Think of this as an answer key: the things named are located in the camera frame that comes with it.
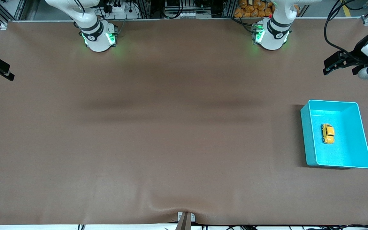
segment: metal bracket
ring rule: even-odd
[[[196,216],[187,211],[178,213],[178,224],[175,230],[191,230],[191,221],[196,221]]]
[[[190,212],[188,214],[190,214],[191,222],[195,222],[196,221],[196,216],[194,214],[190,213]],[[179,211],[177,221],[180,221],[182,215],[183,215],[183,212]]]
[[[362,21],[364,25],[368,25],[368,20],[362,15]]]
[[[6,25],[1,24],[1,25],[0,25],[0,30],[3,30],[3,31],[4,31],[4,30],[6,30]]]

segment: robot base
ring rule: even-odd
[[[268,21],[269,18],[265,18],[259,22],[258,25],[262,25],[262,29],[257,34],[253,34],[253,40],[255,44],[260,44],[263,48],[267,50],[277,50],[282,47],[282,45],[286,42],[286,38],[288,37],[289,32],[283,36],[282,39],[276,39],[268,30]]]
[[[89,47],[95,52],[103,52],[108,50],[110,47],[116,46],[118,28],[114,24],[107,22],[106,20],[100,20],[103,23],[103,32],[98,36],[96,41],[90,41],[85,39],[86,47]]]

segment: black cable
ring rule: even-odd
[[[350,7],[350,6],[348,6],[348,5],[346,5],[346,7],[347,7],[347,9],[349,9],[349,10],[353,10],[353,11],[363,9],[363,6],[362,6],[362,7],[360,7],[360,8],[356,8],[356,9],[353,9],[352,7]]]
[[[195,226],[202,226],[202,227],[206,227],[208,230],[208,226],[219,226],[219,225],[205,225],[205,224],[198,224],[195,223]],[[234,229],[234,227],[240,227],[242,230],[257,230],[257,226],[259,225],[231,225],[228,226],[228,228],[226,230],[230,230],[230,229]],[[343,230],[347,227],[358,227],[358,228],[368,228],[368,225],[361,225],[361,224],[350,224],[350,225],[345,225],[345,226],[339,226],[339,225],[335,225],[335,226],[313,226],[312,228],[307,228],[305,229],[304,226],[294,226],[294,227],[302,227],[302,230]]]
[[[142,9],[140,9],[140,7],[137,5],[137,8],[139,9],[139,11],[142,13],[142,14],[144,14],[144,15],[146,15],[146,18],[148,18],[148,16],[151,16],[151,14],[150,13],[146,13],[146,12],[144,12],[144,11],[142,11]]]
[[[335,7],[337,6],[337,4],[339,4],[340,0],[337,0],[337,1],[336,1],[336,3],[334,4],[334,6],[332,7],[332,10],[330,10],[329,15],[327,16],[326,23],[325,23],[325,26],[324,26],[324,29],[323,29],[323,36],[324,36],[324,38],[325,38],[325,41],[326,41],[329,45],[331,45],[331,46],[333,46],[334,48],[336,48],[336,49],[338,49],[338,50],[342,51],[343,53],[347,54],[349,57],[353,58],[353,59],[354,59],[354,60],[356,60],[357,62],[359,62],[359,63],[361,63],[361,64],[364,64],[364,63],[362,62],[362,60],[360,60],[360,59],[359,59],[359,58],[357,58],[357,57],[354,57],[352,54],[350,54],[347,50],[343,49],[342,47],[340,47],[340,46],[338,46],[338,45],[333,44],[333,43],[332,43],[332,42],[330,42],[330,41],[329,41],[329,39],[327,38],[327,25],[328,25],[328,23],[329,23],[332,19],[334,19],[334,18],[336,17],[337,13],[339,13],[340,9],[341,9],[343,6],[345,6],[346,4],[351,3],[351,2],[353,2],[353,1],[356,1],[356,0],[349,0],[349,1],[346,1],[345,3],[341,3],[341,4],[340,4],[340,6],[338,6],[338,7],[335,9]]]
[[[244,25],[252,26],[252,24],[250,24],[250,23],[243,23],[243,22],[240,22],[240,21],[236,20],[235,18],[233,18],[233,17],[231,17],[231,16],[224,16],[223,18],[229,18],[229,19],[232,19],[234,22],[236,22],[236,23],[238,23],[238,24],[240,24],[240,25],[244,24]]]
[[[252,30],[248,29],[248,27],[247,27],[247,26],[252,26],[252,24],[242,22],[242,19],[241,19],[241,18],[239,18],[239,21],[238,21],[238,20],[236,20],[235,18],[231,17],[231,16],[224,16],[224,18],[232,19],[234,22],[236,22],[236,23],[238,23],[238,24],[241,24],[241,25],[244,27],[244,29],[245,29],[246,31],[248,31],[248,32],[250,32],[250,33],[252,33],[252,34],[257,34],[257,32],[254,32],[254,31],[252,31]]]
[[[75,3],[82,8],[83,13],[85,13],[85,8],[82,6],[81,2],[79,0],[73,0]]]
[[[245,23],[244,23],[244,22],[242,22],[242,19],[241,19],[241,18],[239,18],[239,20],[241,21],[241,24],[242,24],[242,26],[244,27],[244,29],[245,29],[246,31],[248,31],[248,32],[250,32],[250,33],[252,33],[252,34],[257,34],[257,32],[253,32],[252,30],[248,29],[248,28],[245,26]]]
[[[99,9],[100,9],[100,14],[101,14],[101,16],[102,16],[102,19],[105,19],[105,16],[103,16],[102,8],[101,8],[101,7],[99,7]]]
[[[175,18],[178,18],[178,16],[180,16],[180,15],[181,15],[181,13],[182,13],[182,12],[183,12],[183,10],[184,10],[184,2],[183,2],[183,0],[180,0],[180,2],[181,2],[181,10],[180,10],[180,4],[178,4],[178,12],[177,12],[177,14],[176,14],[174,17],[170,18],[170,17],[166,16],[166,15],[165,15],[165,13],[163,12],[163,6],[162,6],[163,0],[160,0],[160,6],[161,6],[161,8],[160,8],[160,14],[161,14],[163,17],[168,18],[168,19],[175,19]]]

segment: green led light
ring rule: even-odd
[[[285,40],[283,41],[283,43],[285,43],[285,42],[286,42],[286,40],[288,39],[288,35],[289,35],[289,31],[286,33],[286,35],[285,35]]]
[[[88,45],[88,41],[86,40],[86,37],[84,34],[82,34],[83,40],[85,41],[85,44]]]
[[[108,38],[110,44],[114,44],[114,35],[106,33],[106,37]]]
[[[256,42],[261,42],[264,34],[265,34],[265,30],[261,29],[261,31],[257,34]]]

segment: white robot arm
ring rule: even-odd
[[[295,4],[312,4],[322,0],[272,0],[275,12],[272,18],[265,18],[257,24],[262,24],[261,32],[254,35],[255,42],[267,50],[277,50],[285,42],[289,28],[296,18]]]
[[[99,20],[91,7],[100,0],[45,0],[47,4],[69,15],[82,31],[86,45],[95,52],[106,51],[116,45],[117,28],[106,20]]]

